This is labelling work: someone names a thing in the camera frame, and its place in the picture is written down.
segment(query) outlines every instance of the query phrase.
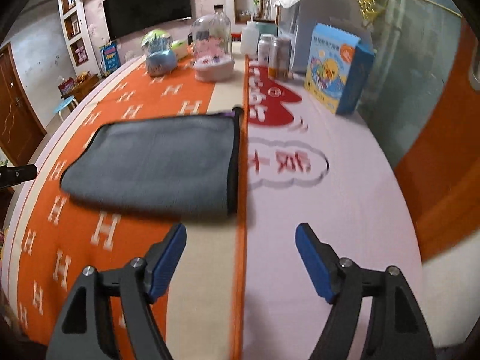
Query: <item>plastic bottle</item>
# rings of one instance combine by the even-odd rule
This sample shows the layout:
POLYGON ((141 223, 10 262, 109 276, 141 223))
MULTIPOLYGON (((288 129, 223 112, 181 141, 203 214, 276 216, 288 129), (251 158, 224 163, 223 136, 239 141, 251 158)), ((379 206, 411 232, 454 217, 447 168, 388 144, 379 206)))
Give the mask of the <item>plastic bottle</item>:
POLYGON ((232 55, 232 22, 230 21, 229 17, 225 13, 223 9, 223 5, 215 5, 215 14, 220 16, 220 23, 224 26, 226 29, 226 38, 228 38, 228 42, 225 45, 226 50, 225 54, 232 55))
POLYGON ((260 37, 260 42, 258 42, 258 66, 268 66, 273 38, 272 34, 262 34, 260 37))
POLYGON ((247 26, 241 32, 240 52, 254 59, 257 56, 258 37, 257 25, 254 21, 248 21, 247 26))

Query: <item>pink wallpaper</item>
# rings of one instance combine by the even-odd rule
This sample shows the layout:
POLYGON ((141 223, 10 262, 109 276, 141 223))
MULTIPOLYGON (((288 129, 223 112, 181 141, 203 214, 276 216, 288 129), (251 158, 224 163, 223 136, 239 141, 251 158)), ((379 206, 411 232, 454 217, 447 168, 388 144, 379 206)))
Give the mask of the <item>pink wallpaper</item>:
MULTIPOLYGON (((104 0, 83 0, 85 8, 85 18, 87 21, 88 32, 92 40, 93 49, 95 50, 95 58, 100 65, 101 54, 100 47, 109 41, 109 31, 105 22, 105 13, 103 10, 104 0)), ((186 39, 190 33, 190 28, 196 18, 203 15, 213 13, 214 5, 224 4, 225 0, 192 0, 192 11, 194 18, 192 20, 177 21, 166 24, 159 24, 152 28, 146 28, 143 31, 135 32, 126 37, 117 40, 118 53, 122 63, 129 59, 143 54, 140 43, 144 35, 153 30, 160 28, 169 31, 174 39, 186 39)))

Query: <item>picture frame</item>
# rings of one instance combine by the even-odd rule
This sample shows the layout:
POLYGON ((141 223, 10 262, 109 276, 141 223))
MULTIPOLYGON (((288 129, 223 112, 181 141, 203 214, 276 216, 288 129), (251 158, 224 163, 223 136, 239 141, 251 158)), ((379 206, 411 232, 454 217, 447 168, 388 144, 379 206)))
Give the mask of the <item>picture frame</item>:
POLYGON ((71 21, 71 27, 73 29, 73 36, 76 36, 80 33, 80 26, 78 25, 77 19, 71 21))
POLYGON ((67 0, 68 1, 68 7, 69 9, 72 9, 75 7, 75 0, 67 0))

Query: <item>metal screw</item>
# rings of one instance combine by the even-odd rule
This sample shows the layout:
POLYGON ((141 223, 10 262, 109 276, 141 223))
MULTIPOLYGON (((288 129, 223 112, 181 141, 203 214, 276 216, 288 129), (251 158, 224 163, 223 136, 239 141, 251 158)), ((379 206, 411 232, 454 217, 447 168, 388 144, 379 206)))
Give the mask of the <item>metal screw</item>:
POLYGON ((93 272, 95 272, 95 268, 93 268, 93 266, 86 266, 83 269, 83 274, 85 276, 91 276, 91 275, 93 275, 93 272))
POLYGON ((342 257, 340 259, 340 265, 344 268, 350 268, 352 266, 353 262, 351 261, 351 259, 348 259, 346 257, 342 257))
POLYGON ((141 257, 136 257, 133 260, 130 261, 130 265, 134 268, 137 268, 143 264, 143 258, 141 257))
POLYGON ((400 274, 400 270, 396 266, 392 265, 388 267, 388 273, 392 276, 398 276, 400 274))

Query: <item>wooden door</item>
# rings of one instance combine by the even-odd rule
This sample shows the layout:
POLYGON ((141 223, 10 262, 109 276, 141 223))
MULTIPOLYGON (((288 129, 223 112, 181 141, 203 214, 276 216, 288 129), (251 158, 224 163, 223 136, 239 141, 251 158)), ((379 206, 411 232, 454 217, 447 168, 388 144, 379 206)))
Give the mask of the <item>wooden door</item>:
POLYGON ((10 44, 0 50, 0 146, 15 166, 28 164, 45 137, 18 79, 10 44))

